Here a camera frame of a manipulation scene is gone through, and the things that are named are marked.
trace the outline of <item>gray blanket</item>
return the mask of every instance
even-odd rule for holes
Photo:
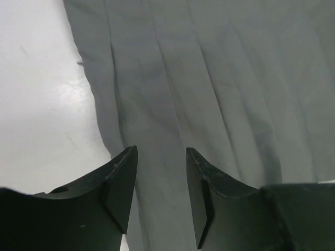
[[[254,187],[335,179],[334,0],[64,0],[130,251],[195,251],[185,148]]]

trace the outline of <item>wrinkled fabric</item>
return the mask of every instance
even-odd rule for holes
[[[185,148],[253,187],[335,179],[335,1],[64,0],[130,251],[195,251]]]

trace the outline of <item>fabric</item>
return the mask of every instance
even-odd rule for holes
[[[335,1],[64,3],[107,149],[139,149],[130,251],[196,250],[186,147],[253,187],[335,179]]]

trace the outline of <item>black plastic part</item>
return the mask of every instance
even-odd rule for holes
[[[120,250],[128,226],[137,149],[49,194],[0,189],[0,250]]]
[[[334,251],[335,184],[249,187],[186,150],[202,251]]]

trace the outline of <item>white surface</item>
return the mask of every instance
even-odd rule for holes
[[[0,21],[0,186],[49,192],[110,160],[93,96],[60,0],[0,1]]]

